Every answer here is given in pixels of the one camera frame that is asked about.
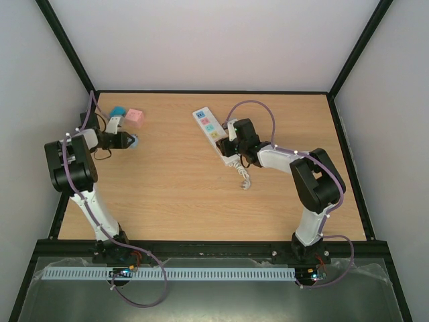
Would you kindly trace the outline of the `light blue side plug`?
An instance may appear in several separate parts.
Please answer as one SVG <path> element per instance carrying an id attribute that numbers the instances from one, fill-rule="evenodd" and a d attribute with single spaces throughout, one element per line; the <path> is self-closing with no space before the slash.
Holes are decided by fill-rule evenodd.
<path id="1" fill-rule="evenodd" d="M 136 135 L 132 135 L 133 143 L 130 145 L 130 148 L 136 148 L 139 143 L 139 138 Z"/>

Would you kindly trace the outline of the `pink cube socket adapter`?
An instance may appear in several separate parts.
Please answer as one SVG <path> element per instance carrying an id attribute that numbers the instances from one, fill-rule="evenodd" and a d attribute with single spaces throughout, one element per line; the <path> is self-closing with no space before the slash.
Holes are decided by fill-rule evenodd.
<path id="1" fill-rule="evenodd" d="M 134 128 L 140 128 L 143 125 L 144 119 L 144 112 L 138 109 L 128 109 L 125 115 L 126 124 Z"/>

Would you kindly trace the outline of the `blue cube plug adapter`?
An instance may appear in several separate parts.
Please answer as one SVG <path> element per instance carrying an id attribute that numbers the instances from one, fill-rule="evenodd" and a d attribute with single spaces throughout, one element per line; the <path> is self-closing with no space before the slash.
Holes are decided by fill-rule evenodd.
<path id="1" fill-rule="evenodd" d="M 110 113 L 109 113 L 109 117 L 125 117 L 127 114 L 127 111 L 124 107 L 121 106 L 116 106 L 114 107 Z"/>

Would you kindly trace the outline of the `white power strip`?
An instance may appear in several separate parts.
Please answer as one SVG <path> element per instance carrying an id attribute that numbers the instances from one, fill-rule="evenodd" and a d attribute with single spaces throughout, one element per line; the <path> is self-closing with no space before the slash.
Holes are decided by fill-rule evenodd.
<path id="1" fill-rule="evenodd" d="M 208 107 L 200 108 L 192 113 L 194 120 L 208 139 L 210 145 L 215 152 L 219 155 L 225 166 L 231 166 L 235 162 L 239 162 L 239 156 L 234 155 L 230 157 L 223 156 L 221 151 L 217 148 L 216 143 L 223 138 L 229 138 L 228 133 L 223 129 L 222 125 L 218 122 L 216 117 L 212 114 Z"/>

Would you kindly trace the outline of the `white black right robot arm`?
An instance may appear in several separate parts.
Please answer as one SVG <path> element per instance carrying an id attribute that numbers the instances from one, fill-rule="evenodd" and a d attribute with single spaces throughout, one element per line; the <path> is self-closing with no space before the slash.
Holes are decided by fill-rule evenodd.
<path id="1" fill-rule="evenodd" d="M 250 119 L 228 121 L 223 127 L 229 136 L 216 142 L 223 156 L 238 155 L 249 166 L 292 175 L 303 205 L 300 224 L 292 234 L 292 254 L 297 261 L 308 262 L 322 243 L 330 212 L 342 205 L 346 192 L 345 183 L 329 155 L 322 148 L 299 152 L 263 142 Z"/>

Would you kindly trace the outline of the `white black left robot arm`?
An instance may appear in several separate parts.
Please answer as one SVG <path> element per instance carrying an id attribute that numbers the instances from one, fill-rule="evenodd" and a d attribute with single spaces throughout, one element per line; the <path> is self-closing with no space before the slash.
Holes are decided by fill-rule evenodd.
<path id="1" fill-rule="evenodd" d="M 121 225 L 110 214 L 97 189 L 98 173 L 92 157 L 97 150 L 125 150 L 137 141 L 121 127 L 124 116 L 110 118 L 104 130 L 98 126 L 78 129 L 63 140 L 44 145 L 53 187 L 75 202 L 95 233 L 93 259 L 106 264 L 138 264 L 142 255 L 129 247 Z"/>

